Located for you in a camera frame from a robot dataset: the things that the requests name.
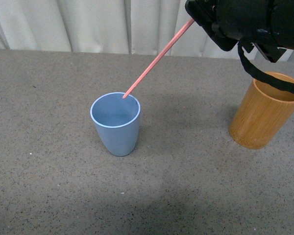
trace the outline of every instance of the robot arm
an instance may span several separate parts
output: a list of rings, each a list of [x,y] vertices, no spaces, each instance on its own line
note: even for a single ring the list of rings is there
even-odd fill
[[[294,0],[187,0],[185,8],[222,50],[239,42],[242,65],[253,78],[294,93],[294,83],[260,71],[242,49],[250,53],[254,44],[271,62],[283,55],[283,48],[294,49]]]

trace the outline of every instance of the black strap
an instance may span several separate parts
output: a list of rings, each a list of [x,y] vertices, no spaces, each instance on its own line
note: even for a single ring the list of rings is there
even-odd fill
[[[244,51],[242,48],[242,41],[239,41],[238,43],[238,51],[239,56],[241,59],[241,63],[244,67],[244,70],[249,73],[253,78],[267,83],[281,91],[288,91],[294,94],[294,83],[292,82],[286,82],[282,81],[280,79],[277,79],[269,74],[266,74],[262,72],[261,70],[257,69],[244,55]]]

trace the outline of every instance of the wooden cup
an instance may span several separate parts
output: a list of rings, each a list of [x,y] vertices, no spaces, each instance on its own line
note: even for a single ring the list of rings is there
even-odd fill
[[[294,78],[267,72],[280,80],[294,83]],[[230,125],[232,138],[240,145],[264,147],[294,112],[294,94],[280,91],[253,79]]]

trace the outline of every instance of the blue cup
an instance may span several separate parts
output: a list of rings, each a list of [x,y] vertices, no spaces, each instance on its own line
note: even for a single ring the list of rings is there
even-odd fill
[[[141,105],[129,95],[113,92],[99,97],[90,108],[96,130],[104,146],[115,156],[133,151],[140,126]]]

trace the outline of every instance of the cup rim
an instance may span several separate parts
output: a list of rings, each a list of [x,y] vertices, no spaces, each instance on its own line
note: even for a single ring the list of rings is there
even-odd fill
[[[125,94],[125,93],[124,93],[124,92],[111,92],[111,93],[104,94],[104,95],[100,96],[99,98],[97,98],[97,99],[94,101],[94,103],[92,104],[91,108],[90,108],[90,116],[91,116],[92,120],[93,120],[96,124],[98,124],[99,126],[102,126],[102,127],[105,127],[105,128],[112,128],[112,129],[114,129],[114,128],[120,128],[120,127],[123,127],[123,126],[127,126],[127,125],[129,125],[130,123],[132,123],[134,120],[136,120],[137,117],[138,117],[138,115],[139,115],[139,113],[141,112],[141,105],[140,105],[138,99],[135,98],[134,96],[132,96],[131,94],[129,94],[128,96],[130,96],[131,98],[133,98],[133,99],[136,101],[136,103],[138,104],[138,111],[137,111],[137,114],[136,114],[136,116],[135,116],[131,121],[129,121],[129,122],[125,123],[125,124],[119,125],[119,126],[107,126],[107,125],[103,125],[103,124],[101,124],[100,122],[98,122],[98,121],[94,118],[94,116],[93,116],[93,112],[92,112],[94,105],[95,105],[100,99],[102,99],[103,97],[105,97],[105,96],[107,96],[107,95],[111,95],[111,94]]]
[[[286,75],[286,74],[279,73],[279,72],[274,72],[274,71],[267,71],[267,72],[265,72],[265,73],[267,73],[267,74],[269,74],[269,75],[272,75],[272,74],[275,73],[275,74],[279,74],[279,75],[286,76],[286,77],[288,77],[290,80],[292,80],[292,82],[294,83],[294,78],[291,77],[291,76],[288,76],[288,75]],[[265,97],[267,97],[267,98],[269,98],[269,99],[272,99],[272,100],[275,100],[275,101],[278,101],[278,102],[281,102],[281,103],[294,103],[294,101],[285,101],[285,100],[276,99],[276,98],[271,97],[270,95],[267,95],[266,93],[264,93],[262,90],[259,89],[259,87],[258,87],[257,84],[256,84],[257,81],[259,81],[259,80],[253,78],[253,82],[252,82],[252,83],[253,83],[253,86],[256,88],[256,90],[257,90],[258,92],[260,92],[260,93],[261,93],[262,95],[264,95]]]

